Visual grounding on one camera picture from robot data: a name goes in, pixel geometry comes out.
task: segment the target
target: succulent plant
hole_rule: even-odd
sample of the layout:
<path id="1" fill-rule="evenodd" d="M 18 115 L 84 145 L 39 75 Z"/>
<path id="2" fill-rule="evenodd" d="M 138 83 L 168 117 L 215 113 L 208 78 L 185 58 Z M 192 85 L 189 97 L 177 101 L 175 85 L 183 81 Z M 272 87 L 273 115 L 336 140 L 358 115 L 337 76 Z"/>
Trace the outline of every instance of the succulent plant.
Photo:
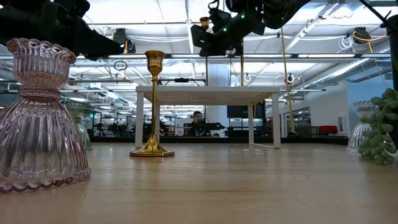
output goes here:
<path id="1" fill-rule="evenodd" d="M 392 125 L 385 121 L 397 121 L 398 114 L 393 110 L 398 108 L 398 91 L 386 89 L 382 98 L 373 97 L 372 104 L 377 110 L 370 116 L 361 117 L 361 122 L 368 123 L 372 131 L 364 131 L 366 139 L 359 146 L 358 152 L 362 157 L 373 158 L 380 165 L 392 165 L 395 158 L 392 156 L 397 149 L 391 144 L 392 138 L 388 133 L 392 132 Z"/>

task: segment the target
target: ribbed glass vase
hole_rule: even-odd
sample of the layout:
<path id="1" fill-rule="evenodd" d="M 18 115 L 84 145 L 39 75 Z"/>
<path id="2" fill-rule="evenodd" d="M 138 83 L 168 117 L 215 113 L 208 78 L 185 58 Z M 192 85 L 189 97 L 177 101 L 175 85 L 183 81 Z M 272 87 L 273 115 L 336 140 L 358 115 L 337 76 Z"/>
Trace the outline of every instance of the ribbed glass vase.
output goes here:
<path id="1" fill-rule="evenodd" d="M 68 111 L 76 122 L 77 129 L 79 130 L 79 135 L 81 137 L 81 140 L 83 141 L 83 147 L 85 148 L 85 150 L 91 150 L 92 147 L 90 137 L 86 128 L 80 122 L 81 117 L 85 112 L 86 105 L 79 103 L 66 103 L 66 107 L 68 108 Z"/>
<path id="2" fill-rule="evenodd" d="M 7 43 L 21 98 L 0 114 L 0 192 L 37 190 L 91 174 L 78 128 L 58 102 L 75 55 L 34 39 Z"/>
<path id="3" fill-rule="evenodd" d="M 369 116 L 373 112 L 377 110 L 377 106 L 373 105 L 370 101 L 358 101 L 354 102 L 354 106 L 356 109 L 356 115 L 359 117 Z M 361 145 L 361 142 L 365 140 L 365 137 L 362 135 L 364 131 L 371 131 L 372 127 L 369 124 L 359 122 L 348 141 L 347 150 L 350 152 L 356 152 Z"/>

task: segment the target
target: red object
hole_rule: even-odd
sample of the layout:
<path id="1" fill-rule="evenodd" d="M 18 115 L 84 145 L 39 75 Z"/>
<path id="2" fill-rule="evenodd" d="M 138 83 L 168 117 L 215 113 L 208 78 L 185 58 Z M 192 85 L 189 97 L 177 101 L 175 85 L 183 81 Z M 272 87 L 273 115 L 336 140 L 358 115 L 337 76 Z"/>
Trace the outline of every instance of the red object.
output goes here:
<path id="1" fill-rule="evenodd" d="M 319 126 L 319 133 L 337 133 L 337 126 Z"/>

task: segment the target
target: gold candle holder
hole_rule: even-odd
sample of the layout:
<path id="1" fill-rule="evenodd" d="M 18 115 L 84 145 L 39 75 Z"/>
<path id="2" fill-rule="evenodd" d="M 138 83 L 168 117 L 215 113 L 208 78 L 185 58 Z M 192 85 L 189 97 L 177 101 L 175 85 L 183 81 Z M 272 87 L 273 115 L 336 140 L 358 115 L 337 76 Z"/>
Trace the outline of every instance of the gold candle holder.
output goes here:
<path id="1" fill-rule="evenodd" d="M 147 144 L 135 151 L 130 152 L 130 156 L 136 157 L 164 157 L 164 156 L 174 156 L 173 151 L 164 149 L 157 140 L 156 136 L 156 86 L 158 79 L 158 74 L 163 69 L 163 58 L 165 57 L 164 52 L 158 50 L 149 50 L 145 52 L 148 59 L 148 71 L 152 74 L 152 129 L 149 135 Z"/>
<path id="2" fill-rule="evenodd" d="M 202 17 L 199 19 L 199 21 L 200 21 L 200 26 L 203 29 L 205 30 L 209 29 L 209 17 Z"/>

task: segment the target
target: white table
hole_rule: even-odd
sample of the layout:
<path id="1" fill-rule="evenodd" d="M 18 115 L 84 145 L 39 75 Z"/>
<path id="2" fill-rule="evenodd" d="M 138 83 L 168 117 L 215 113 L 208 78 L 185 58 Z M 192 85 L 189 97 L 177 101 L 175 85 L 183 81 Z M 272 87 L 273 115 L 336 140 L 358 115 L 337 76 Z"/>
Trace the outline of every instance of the white table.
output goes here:
<path id="1" fill-rule="evenodd" d="M 136 148 L 142 147 L 144 98 L 152 102 L 152 87 L 137 86 Z M 248 106 L 249 144 L 254 144 L 253 105 L 272 98 L 274 149 L 280 148 L 279 87 L 276 86 L 158 86 L 156 94 L 156 135 L 159 138 L 161 105 Z"/>

